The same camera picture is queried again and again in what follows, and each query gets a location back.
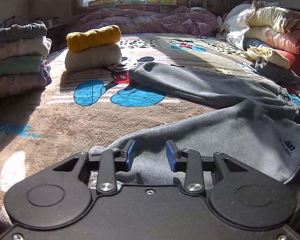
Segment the grey fleece sweatpants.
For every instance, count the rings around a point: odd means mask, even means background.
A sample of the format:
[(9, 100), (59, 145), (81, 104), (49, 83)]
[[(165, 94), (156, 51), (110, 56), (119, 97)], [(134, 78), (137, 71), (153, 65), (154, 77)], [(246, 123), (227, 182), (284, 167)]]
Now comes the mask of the grey fleece sweatpants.
[(156, 62), (138, 64), (128, 72), (141, 88), (172, 94), (215, 111), (125, 135), (110, 148), (135, 140), (136, 158), (127, 184), (181, 183), (184, 175), (170, 170), (166, 141), (211, 156), (223, 152), (282, 182), (300, 169), (299, 108), (287, 91), (272, 83)]

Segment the dark grey folded garment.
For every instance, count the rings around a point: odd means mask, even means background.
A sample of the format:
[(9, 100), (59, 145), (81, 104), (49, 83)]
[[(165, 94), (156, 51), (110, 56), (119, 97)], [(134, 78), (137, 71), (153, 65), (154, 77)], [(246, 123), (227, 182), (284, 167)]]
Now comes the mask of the dark grey folded garment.
[(271, 62), (265, 62), (261, 59), (255, 62), (255, 69), (275, 82), (286, 85), (292, 89), (300, 89), (300, 77), (290, 69), (278, 67)]

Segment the Mickey Mouse plush blanket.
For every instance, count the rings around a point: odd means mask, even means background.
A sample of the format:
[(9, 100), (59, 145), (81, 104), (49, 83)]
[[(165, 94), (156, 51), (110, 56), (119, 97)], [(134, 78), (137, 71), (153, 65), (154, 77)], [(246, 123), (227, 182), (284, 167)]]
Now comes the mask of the Mickey Mouse plush blanket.
[(130, 133), (211, 111), (194, 102), (129, 86), (128, 68), (147, 61), (257, 79), (240, 50), (215, 38), (124, 35), (115, 67), (69, 72), (67, 49), (47, 58), (44, 90), (0, 99), (0, 228), (10, 224), (4, 195), (15, 183), (78, 151), (94, 153)]

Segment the cream folded garment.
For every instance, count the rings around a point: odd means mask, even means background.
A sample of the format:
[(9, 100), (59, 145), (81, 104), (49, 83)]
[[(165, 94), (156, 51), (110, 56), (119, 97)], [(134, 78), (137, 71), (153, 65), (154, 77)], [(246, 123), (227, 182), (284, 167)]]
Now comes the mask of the cream folded garment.
[(268, 47), (259, 48), (259, 47), (250, 46), (246, 51), (243, 51), (243, 55), (255, 61), (257, 61), (258, 58), (261, 58), (262, 60), (271, 62), (283, 69), (290, 68), (289, 60), (272, 48), (268, 48)]

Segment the pink floral duvet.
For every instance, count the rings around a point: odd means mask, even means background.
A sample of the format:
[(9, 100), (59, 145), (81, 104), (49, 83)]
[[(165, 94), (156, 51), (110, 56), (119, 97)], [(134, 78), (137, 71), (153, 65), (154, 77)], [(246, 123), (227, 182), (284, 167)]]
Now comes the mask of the pink floral duvet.
[(300, 30), (280, 33), (271, 27), (252, 27), (245, 37), (260, 40), (275, 49), (300, 54)]

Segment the cream yellow duvet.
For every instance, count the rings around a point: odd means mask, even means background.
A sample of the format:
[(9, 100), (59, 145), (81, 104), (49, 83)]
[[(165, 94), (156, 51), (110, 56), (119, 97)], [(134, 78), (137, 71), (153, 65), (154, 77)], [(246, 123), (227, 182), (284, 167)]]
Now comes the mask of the cream yellow duvet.
[(279, 6), (260, 7), (249, 17), (251, 27), (271, 27), (278, 33), (300, 30), (300, 12)]

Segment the cream folded sweater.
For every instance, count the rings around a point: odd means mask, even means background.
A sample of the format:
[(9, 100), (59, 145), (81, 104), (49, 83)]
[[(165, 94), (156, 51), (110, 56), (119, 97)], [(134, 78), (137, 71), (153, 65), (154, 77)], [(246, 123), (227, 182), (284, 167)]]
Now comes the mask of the cream folded sweater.
[(67, 72), (107, 67), (121, 62), (121, 49), (117, 44), (93, 47), (79, 52), (68, 51), (65, 58)]

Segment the yellow folded sweater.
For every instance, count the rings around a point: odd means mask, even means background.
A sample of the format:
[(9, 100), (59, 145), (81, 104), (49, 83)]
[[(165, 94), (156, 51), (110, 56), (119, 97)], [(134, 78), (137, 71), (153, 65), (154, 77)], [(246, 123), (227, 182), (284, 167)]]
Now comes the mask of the yellow folded sweater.
[(80, 52), (89, 48), (115, 44), (121, 40), (121, 30), (117, 25), (110, 25), (86, 32), (73, 32), (66, 36), (68, 49)]

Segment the teal folded garment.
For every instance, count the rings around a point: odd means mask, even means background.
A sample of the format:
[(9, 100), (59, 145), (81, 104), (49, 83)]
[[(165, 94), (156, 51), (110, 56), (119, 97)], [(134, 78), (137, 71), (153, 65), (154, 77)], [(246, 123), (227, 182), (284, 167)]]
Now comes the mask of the teal folded garment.
[(39, 72), (41, 61), (37, 55), (9, 57), (0, 61), (0, 76)]

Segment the white patterned folded garment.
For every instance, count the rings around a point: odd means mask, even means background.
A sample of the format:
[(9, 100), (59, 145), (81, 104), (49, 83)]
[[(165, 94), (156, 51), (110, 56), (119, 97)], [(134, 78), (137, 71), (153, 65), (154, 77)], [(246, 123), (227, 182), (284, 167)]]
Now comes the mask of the white patterned folded garment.
[(18, 57), (25, 55), (47, 56), (50, 53), (52, 40), (46, 36), (19, 39), (13, 42), (0, 43), (0, 61), (9, 57)]

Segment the purple crumpled quilt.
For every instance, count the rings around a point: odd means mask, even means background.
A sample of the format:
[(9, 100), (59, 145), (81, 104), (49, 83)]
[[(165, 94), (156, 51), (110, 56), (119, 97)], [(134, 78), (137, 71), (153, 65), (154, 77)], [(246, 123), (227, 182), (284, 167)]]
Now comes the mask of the purple crumpled quilt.
[(86, 32), (117, 25), (122, 34), (173, 33), (212, 36), (218, 30), (217, 17), (203, 8), (177, 7), (170, 12), (104, 8), (81, 18), (72, 32)]

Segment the cluttered side shelf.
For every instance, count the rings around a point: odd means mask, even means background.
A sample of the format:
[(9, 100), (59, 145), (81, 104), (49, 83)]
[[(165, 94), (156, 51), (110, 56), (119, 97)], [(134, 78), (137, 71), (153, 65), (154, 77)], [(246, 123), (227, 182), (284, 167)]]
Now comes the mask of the cluttered side shelf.
[(11, 16), (0, 22), (0, 28), (9, 28), (12, 25), (27, 25), (33, 22), (43, 22), (47, 29), (57, 27), (59, 25), (65, 24), (59, 17), (53, 18), (26, 18), (25, 16)]

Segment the blue denim folded garment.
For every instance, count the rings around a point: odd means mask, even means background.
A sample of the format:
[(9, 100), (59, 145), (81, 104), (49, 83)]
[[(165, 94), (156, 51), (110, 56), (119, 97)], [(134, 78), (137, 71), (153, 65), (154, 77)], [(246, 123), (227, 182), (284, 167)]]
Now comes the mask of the blue denim folded garment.
[(0, 43), (13, 42), (20, 39), (32, 39), (46, 36), (47, 27), (41, 22), (34, 22), (27, 25), (14, 24), (9, 28), (0, 28)]

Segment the colourful alphabet play mat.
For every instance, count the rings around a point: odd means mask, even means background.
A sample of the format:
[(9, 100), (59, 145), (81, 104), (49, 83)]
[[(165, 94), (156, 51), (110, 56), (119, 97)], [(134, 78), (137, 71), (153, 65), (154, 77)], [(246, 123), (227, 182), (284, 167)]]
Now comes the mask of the colourful alphabet play mat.
[(213, 10), (213, 4), (198, 0), (94, 0), (88, 2), (89, 9), (118, 8), (152, 12), (170, 12), (177, 7)]

